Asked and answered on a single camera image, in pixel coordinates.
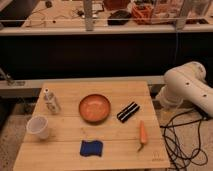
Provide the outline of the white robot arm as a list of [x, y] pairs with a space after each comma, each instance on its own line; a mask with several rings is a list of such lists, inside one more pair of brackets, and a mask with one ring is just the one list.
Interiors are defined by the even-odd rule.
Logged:
[[164, 74], [165, 85], [156, 99], [166, 109], [188, 100], [213, 117], [213, 88], [206, 84], [205, 77], [204, 65], [196, 61], [169, 69]]

